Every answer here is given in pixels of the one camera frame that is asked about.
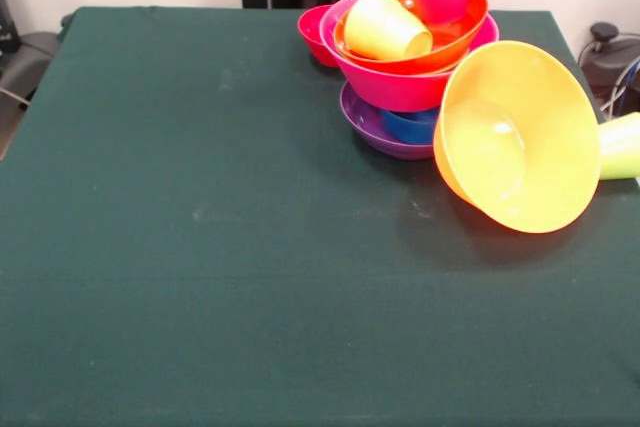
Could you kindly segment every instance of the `bowl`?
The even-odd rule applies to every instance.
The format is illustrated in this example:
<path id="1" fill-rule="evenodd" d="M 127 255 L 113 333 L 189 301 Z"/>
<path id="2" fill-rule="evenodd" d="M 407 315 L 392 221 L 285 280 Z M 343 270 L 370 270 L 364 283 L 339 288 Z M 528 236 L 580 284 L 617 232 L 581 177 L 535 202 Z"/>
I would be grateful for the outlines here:
<path id="1" fill-rule="evenodd" d="M 431 145 L 410 145 L 394 139 L 382 125 L 380 110 L 361 99 L 348 82 L 340 92 L 340 106 L 353 130 L 374 149 L 402 160 L 433 157 Z"/>
<path id="2" fill-rule="evenodd" d="M 451 72 L 440 74 L 398 75 L 377 72 L 340 55 L 333 43 L 336 24 L 356 0 L 340 0 L 333 4 L 320 21 L 320 37 L 333 55 L 338 67 L 353 90 L 369 104 L 393 112 L 417 112 L 437 107 Z M 498 25 L 488 15 L 470 45 L 476 49 L 499 38 Z"/>
<path id="3" fill-rule="evenodd" d="M 573 222 L 600 176 L 598 124 L 587 94 L 558 60 L 523 42 L 496 42 L 460 63 L 434 143 L 449 187 L 522 232 Z"/>
<path id="4" fill-rule="evenodd" d="M 409 12 L 418 15 L 415 0 L 398 1 Z M 465 56 L 487 14 L 487 0 L 469 0 L 467 11 L 460 20 L 447 24 L 426 24 L 433 36 L 433 48 L 429 53 L 409 59 L 385 61 L 368 59 L 349 50 L 344 38 L 344 27 L 349 15 L 349 11 L 347 11 L 342 14 L 336 24 L 334 44 L 344 57 L 378 72 L 405 75 L 438 72 L 447 66 L 456 64 Z"/>
<path id="5" fill-rule="evenodd" d="M 298 18 L 298 32 L 318 62 L 325 67 L 335 68 L 338 64 L 320 38 L 320 20 L 330 7 L 331 5 L 319 5 L 305 11 Z"/>
<path id="6" fill-rule="evenodd" d="M 398 113 L 381 110 L 380 118 L 385 130 L 405 144 L 432 145 L 433 130 L 440 109 Z"/>

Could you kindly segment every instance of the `cable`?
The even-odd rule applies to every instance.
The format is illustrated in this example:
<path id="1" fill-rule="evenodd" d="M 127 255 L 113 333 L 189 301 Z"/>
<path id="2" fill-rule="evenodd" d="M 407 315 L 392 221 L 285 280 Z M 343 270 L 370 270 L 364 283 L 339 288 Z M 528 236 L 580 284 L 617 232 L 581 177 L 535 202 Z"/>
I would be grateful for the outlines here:
<path id="1" fill-rule="evenodd" d="M 584 48 L 580 52 L 580 55 L 578 56 L 578 65 L 580 67 L 582 67 L 582 61 L 584 59 L 585 54 L 587 52 L 590 52 L 592 50 L 593 46 L 596 45 L 597 43 L 598 43 L 598 41 L 592 40 L 591 42 L 589 42 L 587 45 L 584 46 Z"/>
<path id="2" fill-rule="evenodd" d="M 640 55 L 635 59 L 633 59 L 633 61 L 622 71 L 618 79 L 613 84 L 613 90 L 611 91 L 611 99 L 609 100 L 609 102 L 607 102 L 602 107 L 600 107 L 601 111 L 603 112 L 608 111 L 607 114 L 605 115 L 609 119 L 611 119 L 611 117 L 613 116 L 613 105 L 616 103 L 616 100 L 618 100 L 620 97 L 624 95 L 627 89 L 625 86 L 620 92 L 617 92 L 617 90 L 622 86 L 622 83 L 626 79 L 627 74 L 629 74 L 629 72 L 631 72 L 632 69 L 635 69 L 638 65 L 640 65 Z"/>
<path id="3" fill-rule="evenodd" d="M 627 99 L 627 92 L 629 90 L 629 85 L 631 84 L 631 81 L 633 80 L 633 78 L 636 76 L 637 71 L 638 71 L 638 63 L 636 62 L 636 64 L 629 71 L 629 73 L 627 74 L 627 77 L 624 80 L 624 91 L 622 92 L 622 98 L 620 99 L 620 102 L 618 102 L 618 111 L 617 111 L 618 113 L 620 112 L 620 109 L 624 105 L 624 101 Z"/>
<path id="4" fill-rule="evenodd" d="M 29 102 L 27 99 L 25 99 L 23 97 L 20 97 L 18 94 L 14 94 L 13 92 L 11 92 L 10 90 L 5 89 L 4 87 L 0 87 L 0 94 L 4 94 L 7 97 L 11 97 L 13 100 L 17 100 L 21 104 L 31 105 L 31 102 Z"/>

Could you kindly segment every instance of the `green tablecloth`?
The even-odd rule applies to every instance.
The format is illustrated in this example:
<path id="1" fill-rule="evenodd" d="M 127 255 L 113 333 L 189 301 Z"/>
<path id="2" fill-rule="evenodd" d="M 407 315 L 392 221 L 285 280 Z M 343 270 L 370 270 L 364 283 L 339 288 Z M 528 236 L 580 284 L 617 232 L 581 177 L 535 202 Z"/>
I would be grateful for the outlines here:
<path id="1" fill-rule="evenodd" d="M 355 137 L 298 15 L 78 12 L 0 166 L 0 424 L 639 425 L 636 183 L 503 229 Z"/>

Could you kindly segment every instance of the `bowl rim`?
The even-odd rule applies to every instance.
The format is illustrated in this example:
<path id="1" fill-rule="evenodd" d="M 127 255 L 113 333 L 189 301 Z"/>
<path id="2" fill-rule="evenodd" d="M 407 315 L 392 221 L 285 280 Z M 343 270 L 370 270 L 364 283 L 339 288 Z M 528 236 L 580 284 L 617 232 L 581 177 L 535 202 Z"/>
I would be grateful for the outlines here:
<path id="1" fill-rule="evenodd" d="M 316 5 L 315 7 L 311 7 L 310 9 L 305 10 L 304 12 L 302 12 L 302 14 L 300 14 L 300 16 L 298 17 L 298 22 L 297 22 L 297 26 L 298 26 L 298 32 L 300 33 L 300 35 L 308 42 L 311 42 L 312 44 L 316 44 L 316 45 L 321 45 L 322 47 L 326 47 L 324 45 L 324 42 L 322 41 L 322 34 L 319 34 L 320 40 L 315 40 L 312 39 L 311 37 L 309 37 L 307 35 L 307 33 L 304 31 L 304 29 L 302 28 L 302 21 L 304 20 L 305 17 L 308 17 L 309 14 L 311 14 L 312 12 L 315 11 L 319 11 L 319 10 L 323 10 L 326 13 L 327 10 L 329 10 L 334 4 L 322 4 L 322 5 Z M 322 23 L 322 19 L 324 18 L 324 14 L 322 15 L 322 17 L 320 17 L 320 22 L 318 22 L 318 32 L 320 32 L 320 24 Z"/>
<path id="2" fill-rule="evenodd" d="M 411 120 L 411 119 L 407 119 L 406 117 L 403 117 L 402 114 L 416 114 L 418 112 L 429 112 L 432 110 L 440 110 L 440 106 L 436 106 L 433 107 L 431 109 L 426 109 L 423 111 L 417 111 L 417 112 L 394 112 L 393 110 L 389 110 L 389 109 L 379 109 L 380 110 L 380 115 L 386 115 L 388 117 L 393 118 L 394 120 L 398 121 L 398 122 L 402 122 L 404 124 L 409 124 L 411 126 L 422 126 L 422 125 L 431 125 L 433 127 L 435 127 L 436 123 L 438 122 L 438 116 L 436 116 L 435 119 L 433 120 L 429 120 L 429 121 L 424 121 L 424 120 Z"/>
<path id="3" fill-rule="evenodd" d="M 446 78 L 449 77 L 452 72 L 441 72 L 441 73 L 430 73 L 430 74 L 393 74 L 390 72 L 380 72 L 378 70 L 373 70 L 373 69 L 369 69 L 367 67 L 364 67 L 362 65 L 356 64 L 355 62 L 352 62 L 350 59 L 347 59 L 345 57 L 343 57 L 342 55 L 340 55 L 339 53 L 337 53 L 336 51 L 333 50 L 333 46 L 329 45 L 328 42 L 326 42 L 325 40 L 325 36 L 324 36 L 324 27 L 326 25 L 327 22 L 329 22 L 328 18 L 327 18 L 327 14 L 329 13 L 329 11 L 334 8 L 335 6 L 337 6 L 338 4 L 340 4 L 340 2 L 346 2 L 347 0 L 339 0 L 338 2 L 334 3 L 331 5 L 331 7 L 329 9 L 327 9 L 327 12 L 325 12 L 325 15 L 322 16 L 322 19 L 320 19 L 320 39 L 322 40 L 322 44 L 327 48 L 327 50 L 329 50 L 329 52 L 331 52 L 331 55 L 333 55 L 333 57 L 336 59 L 336 62 L 340 65 L 341 63 L 344 63 L 346 65 L 348 65 L 349 67 L 355 68 L 359 71 L 364 71 L 368 74 L 376 74 L 376 75 L 382 75 L 385 77 L 389 77 L 389 78 L 414 78 L 414 79 L 442 79 L 442 78 Z M 497 42 L 498 40 L 500 40 L 500 26 L 498 25 L 498 22 L 496 22 L 495 18 L 491 15 L 490 12 L 487 13 L 487 16 L 485 17 L 484 22 L 489 22 L 489 24 L 491 25 L 491 30 L 492 33 L 494 34 L 495 39 L 491 40 L 489 42 L 487 42 L 487 44 L 493 43 L 493 42 Z"/>

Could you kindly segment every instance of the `stack of bowls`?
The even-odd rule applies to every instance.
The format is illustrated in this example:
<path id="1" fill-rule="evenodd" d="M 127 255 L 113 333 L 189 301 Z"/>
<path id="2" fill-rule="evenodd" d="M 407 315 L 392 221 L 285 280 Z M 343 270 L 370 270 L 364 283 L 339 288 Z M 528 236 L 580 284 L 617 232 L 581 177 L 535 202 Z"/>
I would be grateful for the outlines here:
<path id="1" fill-rule="evenodd" d="M 465 14 L 449 23 L 423 22 L 433 36 L 427 54 L 376 60 L 349 50 L 346 19 L 358 0 L 330 6 L 319 24 L 320 40 L 347 78 L 340 101 L 354 130 L 374 148 L 397 158 L 433 156 L 433 127 L 451 73 L 471 51 L 499 39 L 487 0 L 469 0 Z M 416 0 L 398 0 L 420 18 Z"/>

